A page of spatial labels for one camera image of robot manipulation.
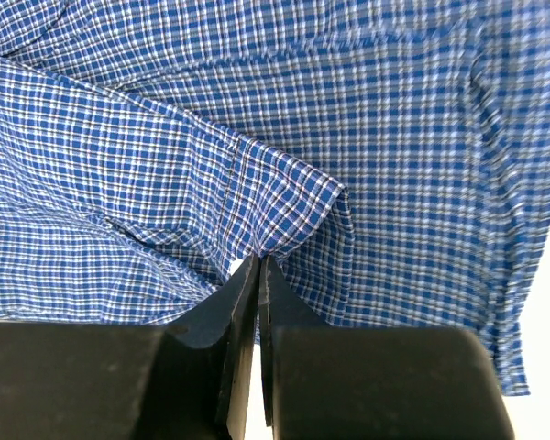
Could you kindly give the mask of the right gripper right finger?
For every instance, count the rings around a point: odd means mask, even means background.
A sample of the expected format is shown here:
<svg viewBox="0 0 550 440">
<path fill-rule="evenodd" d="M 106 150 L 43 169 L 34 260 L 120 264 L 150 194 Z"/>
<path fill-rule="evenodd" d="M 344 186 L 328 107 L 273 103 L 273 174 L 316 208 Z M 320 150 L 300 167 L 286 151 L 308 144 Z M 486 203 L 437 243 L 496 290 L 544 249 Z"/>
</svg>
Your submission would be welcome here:
<svg viewBox="0 0 550 440">
<path fill-rule="evenodd" d="M 326 323 L 273 258 L 259 281 L 261 378 L 277 439 L 511 439 L 490 358 L 456 327 Z"/>
</svg>

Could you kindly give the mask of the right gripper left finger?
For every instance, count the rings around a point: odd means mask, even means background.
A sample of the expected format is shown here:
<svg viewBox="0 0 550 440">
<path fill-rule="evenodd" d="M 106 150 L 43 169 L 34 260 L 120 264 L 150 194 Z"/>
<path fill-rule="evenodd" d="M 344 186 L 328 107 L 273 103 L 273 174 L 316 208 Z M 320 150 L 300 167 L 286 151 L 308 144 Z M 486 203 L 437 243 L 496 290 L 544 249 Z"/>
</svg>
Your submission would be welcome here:
<svg viewBox="0 0 550 440">
<path fill-rule="evenodd" d="M 0 439 L 241 439 L 260 262 L 164 326 L 0 323 Z"/>
</svg>

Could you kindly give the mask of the blue plaid long sleeve shirt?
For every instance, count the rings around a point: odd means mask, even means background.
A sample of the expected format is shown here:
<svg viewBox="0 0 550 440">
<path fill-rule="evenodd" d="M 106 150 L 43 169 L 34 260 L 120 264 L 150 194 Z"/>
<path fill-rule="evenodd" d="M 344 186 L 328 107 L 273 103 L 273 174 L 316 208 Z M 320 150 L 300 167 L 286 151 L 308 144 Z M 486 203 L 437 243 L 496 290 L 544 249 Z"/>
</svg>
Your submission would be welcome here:
<svg viewBox="0 0 550 440">
<path fill-rule="evenodd" d="M 161 325 L 249 255 L 528 391 L 550 1 L 0 1 L 0 320 Z"/>
</svg>

